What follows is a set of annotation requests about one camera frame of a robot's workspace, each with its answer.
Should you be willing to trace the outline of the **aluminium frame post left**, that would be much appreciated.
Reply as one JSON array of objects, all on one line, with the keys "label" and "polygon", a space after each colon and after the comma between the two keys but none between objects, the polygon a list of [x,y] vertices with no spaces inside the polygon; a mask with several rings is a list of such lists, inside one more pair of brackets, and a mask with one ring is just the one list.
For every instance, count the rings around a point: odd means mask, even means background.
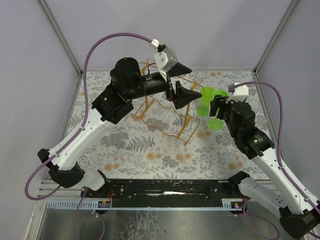
[{"label": "aluminium frame post left", "polygon": [[65,52],[71,66],[77,73],[77,75],[81,76],[83,74],[83,69],[77,61],[69,43],[67,42],[50,6],[48,5],[46,0],[36,0],[40,9],[42,10],[44,16],[46,17],[50,27],[52,28],[58,42],[60,43],[63,51]]}]

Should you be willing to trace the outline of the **floral patterned table cloth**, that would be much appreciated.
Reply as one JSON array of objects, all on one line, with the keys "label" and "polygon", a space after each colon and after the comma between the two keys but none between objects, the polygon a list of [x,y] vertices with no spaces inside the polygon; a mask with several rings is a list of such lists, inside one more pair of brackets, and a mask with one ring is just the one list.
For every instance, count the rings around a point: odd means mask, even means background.
[{"label": "floral patterned table cloth", "polygon": [[225,180],[239,171],[257,180],[267,178],[237,149],[225,123],[221,130],[207,127],[210,117],[197,114],[199,100],[190,104],[200,124],[187,145],[131,117],[144,101],[135,99],[133,111],[83,152],[81,167],[101,170],[108,178]]}]

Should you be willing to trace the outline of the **aluminium frame post right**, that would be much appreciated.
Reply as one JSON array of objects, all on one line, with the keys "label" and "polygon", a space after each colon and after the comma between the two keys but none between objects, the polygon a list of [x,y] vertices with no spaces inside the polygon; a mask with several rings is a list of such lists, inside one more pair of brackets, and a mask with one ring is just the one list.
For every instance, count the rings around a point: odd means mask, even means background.
[{"label": "aluminium frame post right", "polygon": [[253,69],[254,75],[258,76],[259,72],[261,71],[262,67],[264,66],[268,56],[270,55],[274,45],[276,44],[278,38],[280,37],[282,31],[284,30],[285,26],[287,25],[288,20],[291,18],[292,14],[294,13],[297,5],[300,3],[300,0],[291,0],[287,9],[285,10],[280,22],[278,23],[272,37],[270,38],[265,50],[263,51],[258,63],[256,64],[255,68]]}]

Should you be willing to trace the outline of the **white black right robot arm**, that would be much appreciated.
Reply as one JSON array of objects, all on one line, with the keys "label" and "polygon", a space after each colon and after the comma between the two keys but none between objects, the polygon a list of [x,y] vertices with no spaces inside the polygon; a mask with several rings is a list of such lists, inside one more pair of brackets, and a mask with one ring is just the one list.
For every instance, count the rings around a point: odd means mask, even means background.
[{"label": "white black right robot arm", "polygon": [[320,223],[320,201],[298,180],[281,158],[275,144],[255,123],[249,103],[217,95],[210,103],[211,117],[223,120],[237,148],[269,178],[277,192],[255,182],[247,173],[234,175],[240,193],[272,212],[282,228],[301,239]]}]

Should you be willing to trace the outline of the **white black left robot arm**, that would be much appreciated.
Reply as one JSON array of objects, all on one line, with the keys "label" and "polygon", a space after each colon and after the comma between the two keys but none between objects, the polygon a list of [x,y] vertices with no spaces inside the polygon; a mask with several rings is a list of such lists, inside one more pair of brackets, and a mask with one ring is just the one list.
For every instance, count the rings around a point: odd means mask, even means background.
[{"label": "white black left robot arm", "polygon": [[81,184],[99,190],[106,178],[99,171],[82,169],[79,157],[104,131],[134,109],[133,100],[157,93],[165,93],[177,110],[202,96],[183,87],[179,81],[172,84],[159,72],[142,75],[138,61],[132,57],[120,59],[110,71],[110,84],[87,108],[83,122],[56,147],[38,152],[40,160],[49,168],[51,179],[66,189]]}]

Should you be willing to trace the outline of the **green wine glass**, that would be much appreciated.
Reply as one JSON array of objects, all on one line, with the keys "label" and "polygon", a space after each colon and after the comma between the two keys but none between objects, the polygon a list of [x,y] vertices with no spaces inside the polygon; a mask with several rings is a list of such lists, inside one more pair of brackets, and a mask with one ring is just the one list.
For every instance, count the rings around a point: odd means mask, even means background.
[{"label": "green wine glass", "polygon": [[205,86],[200,89],[202,97],[199,99],[200,106],[196,108],[199,117],[207,117],[210,113],[210,102],[213,99],[213,91],[215,89],[210,86]]},{"label": "green wine glass", "polygon": [[[214,100],[216,96],[227,97],[228,94],[221,89],[216,89],[212,92],[212,100]],[[210,117],[210,119],[207,121],[207,127],[214,131],[219,131],[224,127],[223,121],[217,118],[217,114],[219,113],[219,110],[220,109],[218,108],[215,116]]]}]

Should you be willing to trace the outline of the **aluminium frame post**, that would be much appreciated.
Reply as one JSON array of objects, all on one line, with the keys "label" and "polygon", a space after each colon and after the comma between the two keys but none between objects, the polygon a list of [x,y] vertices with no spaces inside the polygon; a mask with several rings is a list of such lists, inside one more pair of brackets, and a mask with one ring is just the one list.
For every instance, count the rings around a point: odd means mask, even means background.
[{"label": "aluminium frame post", "polygon": [[262,67],[264,66],[268,56],[270,55],[274,45],[276,44],[278,38],[280,37],[282,31],[284,30],[285,26],[287,25],[288,20],[291,18],[292,14],[294,13],[297,5],[300,3],[300,0],[291,0],[287,9],[285,10],[280,22],[278,23],[272,37],[270,38],[265,50],[263,51],[258,63],[256,64],[255,68],[253,69],[254,75],[258,76],[259,72],[261,71]]},{"label": "aluminium frame post", "polygon": [[83,69],[77,61],[69,43],[67,42],[50,6],[48,5],[46,0],[36,0],[40,9],[42,10],[44,16],[46,17],[50,27],[52,28],[58,42],[60,43],[63,51],[65,52],[71,66],[77,73],[77,75],[81,76],[83,74]]}]

